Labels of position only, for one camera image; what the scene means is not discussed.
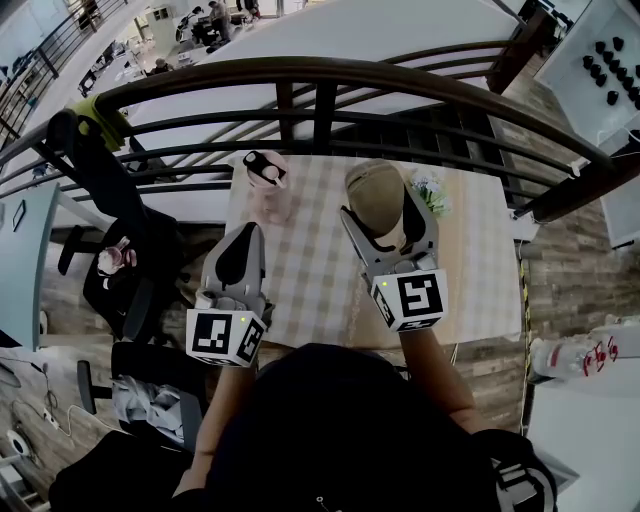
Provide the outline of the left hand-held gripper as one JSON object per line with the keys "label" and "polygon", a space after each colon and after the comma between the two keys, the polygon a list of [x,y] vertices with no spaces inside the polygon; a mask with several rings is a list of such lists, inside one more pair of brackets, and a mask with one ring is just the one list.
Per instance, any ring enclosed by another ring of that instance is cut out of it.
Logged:
{"label": "left hand-held gripper", "polygon": [[186,353],[217,366],[251,367],[271,325],[274,304],[256,297],[257,308],[228,296],[260,293],[265,277],[261,227],[248,222],[226,234],[208,253],[193,309],[187,311]]}

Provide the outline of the brown round object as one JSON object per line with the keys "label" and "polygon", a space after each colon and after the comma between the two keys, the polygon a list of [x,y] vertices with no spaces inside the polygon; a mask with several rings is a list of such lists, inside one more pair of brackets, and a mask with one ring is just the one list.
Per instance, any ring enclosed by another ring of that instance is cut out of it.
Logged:
{"label": "brown round object", "polygon": [[398,246],[404,241],[400,226],[405,186],[398,169],[375,159],[360,163],[345,176],[350,209],[363,231],[381,246]]}

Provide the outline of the person's right forearm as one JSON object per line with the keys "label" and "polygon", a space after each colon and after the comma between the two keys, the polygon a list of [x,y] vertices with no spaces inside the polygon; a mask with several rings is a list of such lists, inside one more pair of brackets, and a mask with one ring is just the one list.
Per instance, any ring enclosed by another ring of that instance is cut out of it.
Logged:
{"label": "person's right forearm", "polygon": [[473,395],[432,330],[401,332],[400,342],[416,385],[458,426],[468,433],[476,432],[481,418]]}

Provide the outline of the person's left forearm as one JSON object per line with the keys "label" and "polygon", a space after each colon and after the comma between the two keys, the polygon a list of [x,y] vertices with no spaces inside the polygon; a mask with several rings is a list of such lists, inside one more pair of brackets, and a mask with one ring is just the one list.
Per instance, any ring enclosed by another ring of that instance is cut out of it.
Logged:
{"label": "person's left forearm", "polygon": [[205,486],[207,475],[227,424],[245,403],[255,382],[256,364],[222,368],[209,408],[200,425],[192,463],[173,496]]}

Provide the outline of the table with checkered cloth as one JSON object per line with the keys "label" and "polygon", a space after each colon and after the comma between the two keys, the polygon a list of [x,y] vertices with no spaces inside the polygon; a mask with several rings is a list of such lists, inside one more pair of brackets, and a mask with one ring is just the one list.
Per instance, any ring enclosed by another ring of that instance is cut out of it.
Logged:
{"label": "table with checkered cloth", "polygon": [[[274,304],[265,338],[298,347],[309,342],[361,349],[396,349],[369,296],[362,266],[339,211],[347,202],[347,157],[290,156],[291,213],[264,223],[263,292]],[[447,276],[449,308],[435,325],[443,344],[488,338],[515,341],[521,333],[516,249],[501,182],[492,176],[402,163],[408,180],[425,180],[444,201],[438,218],[438,265]]]}

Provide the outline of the pink water bottle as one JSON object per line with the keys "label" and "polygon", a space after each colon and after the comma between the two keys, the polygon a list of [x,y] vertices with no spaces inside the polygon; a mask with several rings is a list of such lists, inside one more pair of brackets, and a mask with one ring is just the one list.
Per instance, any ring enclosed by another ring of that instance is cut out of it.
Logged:
{"label": "pink water bottle", "polygon": [[252,150],[242,163],[251,192],[253,218],[260,224],[285,224],[291,214],[292,192],[284,158],[274,151]]}

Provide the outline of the black high-back office chair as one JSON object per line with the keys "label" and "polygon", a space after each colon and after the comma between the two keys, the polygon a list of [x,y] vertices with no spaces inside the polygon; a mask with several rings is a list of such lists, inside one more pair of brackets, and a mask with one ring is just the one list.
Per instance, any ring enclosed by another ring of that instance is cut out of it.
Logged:
{"label": "black high-back office chair", "polygon": [[59,273],[67,273],[75,254],[92,254],[84,298],[118,339],[150,342],[161,334],[163,312],[180,296],[176,283],[186,265],[186,244],[177,221],[144,205],[96,121],[64,109],[50,119],[46,143],[70,160],[67,177],[114,220],[99,242],[84,240],[84,228],[74,226]]}

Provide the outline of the pink white plush toy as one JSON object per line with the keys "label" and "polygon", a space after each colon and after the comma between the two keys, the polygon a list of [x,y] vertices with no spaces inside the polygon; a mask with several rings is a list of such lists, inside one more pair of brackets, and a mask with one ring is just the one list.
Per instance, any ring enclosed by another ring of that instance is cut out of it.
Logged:
{"label": "pink white plush toy", "polygon": [[113,276],[123,268],[136,266],[136,252],[130,246],[130,240],[126,236],[116,245],[106,247],[98,254],[97,271],[105,277]]}

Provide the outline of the yellow black floor tape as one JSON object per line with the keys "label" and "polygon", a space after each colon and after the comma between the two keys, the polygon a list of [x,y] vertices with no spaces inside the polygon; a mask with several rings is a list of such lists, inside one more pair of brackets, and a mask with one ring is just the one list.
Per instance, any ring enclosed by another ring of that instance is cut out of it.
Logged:
{"label": "yellow black floor tape", "polygon": [[522,407],[521,407],[521,417],[520,417],[520,425],[519,430],[520,434],[525,436],[528,429],[528,412],[527,412],[527,396],[528,396],[528,388],[529,388],[529,374],[531,367],[531,355],[530,355],[530,346],[532,342],[532,334],[531,334],[531,312],[530,312],[530,304],[529,304],[529,291],[528,284],[525,275],[525,266],[524,261],[521,256],[518,257],[519,264],[519,277],[521,282],[521,291],[522,291],[522,299],[523,299],[523,334],[524,334],[524,378],[523,378],[523,389],[522,389]]}

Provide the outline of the person's dark clothing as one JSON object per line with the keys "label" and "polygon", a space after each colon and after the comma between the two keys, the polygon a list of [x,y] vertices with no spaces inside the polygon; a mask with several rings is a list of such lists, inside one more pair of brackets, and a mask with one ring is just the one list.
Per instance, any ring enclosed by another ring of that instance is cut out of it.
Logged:
{"label": "person's dark clothing", "polygon": [[309,344],[224,427],[202,487],[166,512],[557,512],[518,434],[465,431],[387,361]]}

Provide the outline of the dark curved stair railing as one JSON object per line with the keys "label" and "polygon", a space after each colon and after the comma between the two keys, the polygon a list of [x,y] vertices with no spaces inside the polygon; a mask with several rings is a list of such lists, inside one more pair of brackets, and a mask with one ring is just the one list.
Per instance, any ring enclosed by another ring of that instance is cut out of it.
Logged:
{"label": "dark curved stair railing", "polygon": [[259,108],[174,116],[123,129],[123,135],[129,138],[192,126],[219,126],[209,142],[140,149],[119,158],[122,164],[129,164],[169,156],[205,156],[202,165],[144,170],[132,176],[139,192],[150,197],[154,208],[167,198],[164,212],[176,214],[182,222],[205,223],[222,218],[221,192],[231,186],[224,159],[249,149],[325,156],[337,152],[349,156],[380,154],[401,161],[418,158],[460,165],[501,179],[531,180],[528,173],[478,158],[339,139],[337,132],[344,129],[400,127],[444,134],[553,165],[547,156],[471,129],[424,122],[396,111],[379,114],[358,110],[360,103],[392,94],[428,99],[435,105],[448,104],[506,121],[586,159],[579,170],[562,165],[565,179],[544,181],[540,195],[511,190],[509,205],[517,216],[531,214],[539,221],[552,221],[639,177],[640,147],[609,156],[516,103],[473,85],[477,77],[500,74],[516,48],[511,41],[488,41],[423,50],[382,62],[308,56],[214,62],[107,91],[98,97],[97,109],[113,114],[183,93],[261,84],[274,87],[275,99]]}

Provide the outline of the clear water jug red cap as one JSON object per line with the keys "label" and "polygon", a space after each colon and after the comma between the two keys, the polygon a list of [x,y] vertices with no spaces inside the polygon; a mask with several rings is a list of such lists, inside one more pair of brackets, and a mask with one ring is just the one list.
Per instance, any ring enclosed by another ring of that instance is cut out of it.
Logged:
{"label": "clear water jug red cap", "polygon": [[534,337],[528,347],[527,380],[540,384],[602,373],[620,358],[618,338],[607,331],[562,338]]}

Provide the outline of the black padded chair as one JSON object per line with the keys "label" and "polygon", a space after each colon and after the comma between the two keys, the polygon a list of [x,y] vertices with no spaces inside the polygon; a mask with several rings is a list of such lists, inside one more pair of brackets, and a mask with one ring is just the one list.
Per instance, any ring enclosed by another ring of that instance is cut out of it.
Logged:
{"label": "black padded chair", "polygon": [[191,462],[189,452],[112,431],[58,472],[51,512],[165,512]]}

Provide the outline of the white desk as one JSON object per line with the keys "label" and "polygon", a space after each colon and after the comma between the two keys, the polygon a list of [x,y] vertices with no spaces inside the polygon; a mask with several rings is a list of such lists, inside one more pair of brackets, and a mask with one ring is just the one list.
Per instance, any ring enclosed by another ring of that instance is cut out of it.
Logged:
{"label": "white desk", "polygon": [[537,386],[528,437],[578,474],[559,512],[640,512],[640,361]]}

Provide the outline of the row of black wall holders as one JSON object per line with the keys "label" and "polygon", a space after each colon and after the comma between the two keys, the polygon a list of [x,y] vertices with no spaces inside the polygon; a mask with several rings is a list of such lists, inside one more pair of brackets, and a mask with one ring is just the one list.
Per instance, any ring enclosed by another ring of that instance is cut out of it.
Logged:
{"label": "row of black wall holders", "polygon": [[640,111],[640,45],[621,36],[597,40],[591,52],[582,57],[582,67],[592,82],[605,91],[607,106],[628,100]]}

